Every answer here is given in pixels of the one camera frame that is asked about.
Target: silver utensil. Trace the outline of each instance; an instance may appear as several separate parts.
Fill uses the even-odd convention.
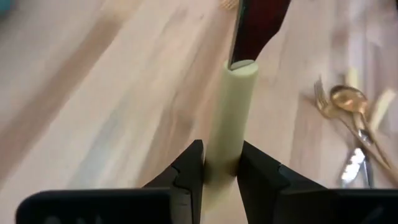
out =
[[[358,130],[359,136],[363,139],[364,142],[371,145],[373,142],[369,138],[369,133],[364,130]],[[352,155],[350,155],[347,165],[341,175],[341,184],[343,188],[349,186],[352,181],[358,176],[360,170],[364,172],[364,182],[365,185],[369,188],[374,187],[373,181],[373,171],[370,164],[369,156],[366,155],[365,150],[357,147],[353,150]]]
[[[373,144],[372,139],[369,137],[369,133],[365,129],[360,129],[358,131],[359,136],[363,139],[364,142],[367,142],[369,145]],[[368,184],[370,189],[374,188],[374,178],[373,178],[373,168],[371,165],[370,157],[367,155],[366,150],[362,149],[365,155],[365,161],[363,162],[363,171],[365,176],[365,181]]]

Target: light wood grain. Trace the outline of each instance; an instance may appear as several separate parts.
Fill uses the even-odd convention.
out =
[[[0,223],[40,190],[140,187],[207,142],[236,13],[218,4],[20,1],[0,24]],[[397,20],[393,0],[293,0],[257,60],[246,140],[339,186],[353,137],[317,113],[313,83],[355,67],[370,100],[398,89]],[[395,100],[377,134],[393,161],[397,114]],[[392,187],[374,168],[376,187]],[[246,221],[237,185],[230,194],[204,223]]]

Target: fork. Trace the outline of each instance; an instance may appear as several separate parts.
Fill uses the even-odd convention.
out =
[[[323,83],[321,79],[315,82],[314,91],[315,91],[315,104],[320,114],[326,119],[339,119],[348,128],[351,134],[354,135],[359,142],[361,142],[361,144],[370,153],[370,155],[372,155],[375,158],[375,160],[383,168],[385,168],[385,170],[387,170],[389,174],[394,178],[394,180],[398,183],[398,177],[395,175],[395,172],[393,172],[392,169],[383,160],[381,160],[381,158],[376,153],[374,153],[374,151],[371,149],[371,146],[367,144],[367,142],[364,141],[364,139],[361,138],[361,136],[359,136],[357,131],[351,127],[349,122],[343,119],[343,112],[339,108],[336,108],[328,100],[328,98],[326,97],[325,90],[323,89]]]

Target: gold spoon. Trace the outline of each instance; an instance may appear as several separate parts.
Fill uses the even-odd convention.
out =
[[[366,96],[356,88],[345,85],[337,85],[330,90],[330,100],[335,106],[341,108],[342,110],[351,113],[359,113],[361,115],[362,122],[364,123],[366,130],[376,145],[377,151],[380,153],[380,156],[387,166],[391,168],[391,161],[388,159],[384,151],[381,150],[380,144],[374,136],[373,131],[370,130],[369,124],[366,121],[365,114],[368,109],[368,99]]]

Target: knife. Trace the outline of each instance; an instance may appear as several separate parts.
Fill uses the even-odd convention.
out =
[[[369,137],[369,133],[364,129],[358,130],[359,136],[363,141],[372,145],[373,142]],[[352,181],[358,176],[360,170],[364,172],[364,182],[370,188],[374,188],[373,181],[373,169],[369,161],[369,156],[366,151],[360,147],[356,147],[349,157],[349,160],[344,168],[343,174],[341,175],[341,184],[343,188],[347,188]]]
[[[289,4],[290,0],[239,2],[229,59],[222,70],[219,97],[205,152],[203,204],[207,209],[229,192],[236,177],[258,75],[255,60],[279,31]]]
[[[371,119],[369,122],[369,127],[371,128],[371,130],[377,130],[382,118],[384,117],[385,113],[388,110],[389,105],[392,103],[392,101],[394,100],[394,98],[396,97],[396,92],[394,90],[391,90],[389,88],[387,88],[386,90],[384,90],[384,92],[378,97],[375,106],[374,106],[374,111],[371,115]],[[364,130],[363,124],[355,121],[355,125],[359,131],[359,135],[363,138],[363,140],[365,142],[368,142],[370,144],[372,144],[371,138],[369,137],[369,133]],[[366,182],[368,183],[370,188],[374,187],[374,181],[373,181],[373,170],[371,168],[371,163],[370,163],[370,159],[369,156],[366,155],[366,151],[362,150],[361,151],[362,154],[364,155],[364,162],[362,163],[363,165],[363,171],[365,174],[365,178],[366,178]],[[358,157],[357,153],[360,153],[359,151],[354,150],[352,155],[350,156],[349,161],[347,162],[347,165],[344,169],[343,175],[341,176],[341,180],[342,180],[342,184],[344,187],[347,187],[347,185],[349,183],[351,183],[355,177],[357,176],[358,171],[354,171],[354,169],[352,169],[352,160],[354,159],[354,157]]]

